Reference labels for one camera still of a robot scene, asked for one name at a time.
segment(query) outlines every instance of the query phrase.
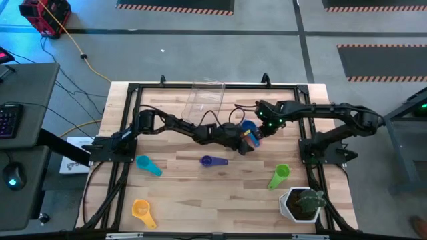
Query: white pot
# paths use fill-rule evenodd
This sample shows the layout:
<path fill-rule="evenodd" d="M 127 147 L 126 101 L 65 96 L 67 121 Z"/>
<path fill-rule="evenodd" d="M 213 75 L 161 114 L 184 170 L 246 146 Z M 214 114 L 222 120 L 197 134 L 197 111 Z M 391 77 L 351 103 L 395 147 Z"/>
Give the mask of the white pot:
<path fill-rule="evenodd" d="M 309 187 L 291 187 L 289 191 L 282 196 L 279 197 L 279 208 L 280 208 L 280 214 L 282 214 L 284 217 L 287 217 L 288 219 L 291 219 L 294 223 L 315 223 L 316 219 L 319 216 L 320 213 L 320 207 L 318 207 L 318 210 L 316 211 L 316 214 L 314 214 L 313 219 L 311 220 L 297 220 L 292 215 L 291 211 L 288 209 L 288 206 L 286 206 L 286 201 L 288 200 L 289 194 L 292 192 L 292 190 L 296 189 L 310 189 Z"/>

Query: keyboard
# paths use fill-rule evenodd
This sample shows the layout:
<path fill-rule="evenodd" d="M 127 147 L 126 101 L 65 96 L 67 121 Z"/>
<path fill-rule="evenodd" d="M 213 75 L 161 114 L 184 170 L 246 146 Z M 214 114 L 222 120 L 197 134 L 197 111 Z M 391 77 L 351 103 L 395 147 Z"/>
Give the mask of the keyboard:
<path fill-rule="evenodd" d="M 8 104 L 0 106 L 0 139 L 16 137 L 24 106 Z"/>

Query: computer mouse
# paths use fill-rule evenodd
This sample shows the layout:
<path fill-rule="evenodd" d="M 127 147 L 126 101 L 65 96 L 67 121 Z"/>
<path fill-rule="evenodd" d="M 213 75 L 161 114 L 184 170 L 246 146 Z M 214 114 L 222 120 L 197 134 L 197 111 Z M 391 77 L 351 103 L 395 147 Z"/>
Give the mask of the computer mouse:
<path fill-rule="evenodd" d="M 9 163 L 3 169 L 3 180 L 11 190 L 21 190 L 27 181 L 22 164 L 17 162 Z"/>

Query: succulent plant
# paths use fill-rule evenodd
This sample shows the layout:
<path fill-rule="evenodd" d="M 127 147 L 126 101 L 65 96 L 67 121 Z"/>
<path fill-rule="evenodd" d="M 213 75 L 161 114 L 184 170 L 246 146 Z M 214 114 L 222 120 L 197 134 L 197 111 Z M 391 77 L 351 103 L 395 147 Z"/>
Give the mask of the succulent plant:
<path fill-rule="evenodd" d="M 307 189 L 300 193 L 300 199 L 295 202 L 302 208 L 302 213 L 315 212 L 318 207 L 325 207 L 326 201 L 323 199 L 323 191 Z"/>

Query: yellow cable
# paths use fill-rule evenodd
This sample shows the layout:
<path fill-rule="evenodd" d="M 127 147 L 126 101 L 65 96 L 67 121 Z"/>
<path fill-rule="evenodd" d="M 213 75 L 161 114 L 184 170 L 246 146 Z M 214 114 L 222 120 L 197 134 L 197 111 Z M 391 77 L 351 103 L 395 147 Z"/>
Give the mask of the yellow cable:
<path fill-rule="evenodd" d="M 48 8 L 41 2 L 41 0 L 39 0 L 39 3 L 43 6 L 43 8 L 46 10 L 46 12 L 59 24 L 59 26 L 62 28 L 62 30 L 64 30 L 64 32 L 68 35 L 68 37 L 73 41 L 74 45 L 77 47 L 77 49 L 80 52 L 80 55 L 85 54 L 81 48 L 79 47 L 79 45 L 75 42 L 74 38 L 68 33 L 68 31 L 64 28 L 64 26 L 62 26 L 62 24 L 58 21 L 58 19 L 56 19 L 56 17 L 48 10 Z M 97 71 L 95 71 L 92 66 L 89 64 L 89 61 L 87 60 L 87 58 L 84 58 L 85 62 L 87 63 L 87 66 L 98 76 L 104 78 L 105 80 L 109 81 L 110 83 L 112 82 L 108 77 L 98 73 Z"/>
<path fill-rule="evenodd" d="M 96 120 L 96 121 L 90 121 L 90 122 L 87 122 L 87 123 L 80 124 L 80 125 L 78 125 L 78 126 L 76 126 L 76 127 L 71 128 L 70 130 L 68 130 L 68 131 L 66 131 L 66 132 L 64 132 L 64 133 L 62 133 L 59 137 L 63 137 L 63 136 L 65 136 L 66 134 L 68 134 L 68 133 L 70 133 L 70 132 L 72 132 L 72 131 L 76 130 L 78 127 L 84 127 L 84 126 L 86 126 L 86 125 L 94 124 L 94 123 L 99 123 L 99 122 L 101 122 L 101 121 L 102 121 L 102 120 Z"/>

